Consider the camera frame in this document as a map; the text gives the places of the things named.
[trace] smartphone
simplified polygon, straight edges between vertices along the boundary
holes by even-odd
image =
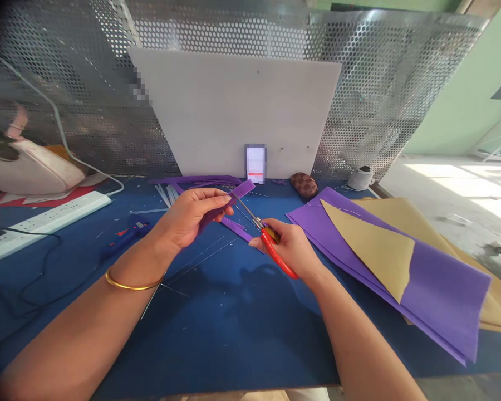
[[[245,145],[245,171],[254,184],[266,182],[266,146]]]

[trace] brown pouch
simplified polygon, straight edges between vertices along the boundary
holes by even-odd
[[[295,190],[305,199],[313,198],[319,187],[317,182],[305,173],[295,173],[291,176],[291,184]]]

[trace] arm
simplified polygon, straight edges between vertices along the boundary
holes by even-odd
[[[280,257],[315,294],[349,400],[425,400],[401,360],[334,275],[319,261],[299,226],[264,220],[281,235]],[[261,239],[250,246],[266,251]]]
[[[230,197],[218,189],[184,192],[152,231],[111,267],[118,283],[158,282],[178,252],[197,236],[204,213]],[[226,209],[233,214],[232,208]],[[216,217],[223,218],[224,212]],[[0,377],[0,398],[87,400],[110,370],[155,288],[131,291],[102,276],[61,312]]]

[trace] perforated metal sheet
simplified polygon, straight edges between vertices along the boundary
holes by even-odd
[[[345,178],[370,165],[379,179],[486,24],[455,14],[320,12],[274,0],[50,3],[18,2],[6,12],[0,55],[58,104],[73,151],[128,174],[178,172],[129,46],[341,62],[312,175]],[[0,97],[27,106],[28,138],[59,142],[48,105],[2,66]],[[10,115],[0,110],[0,129]]]

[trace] floor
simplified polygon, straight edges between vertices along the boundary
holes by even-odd
[[[379,184],[409,198],[444,237],[501,278],[501,255],[487,246],[501,243],[501,162],[403,155]],[[455,223],[452,214],[471,223]]]

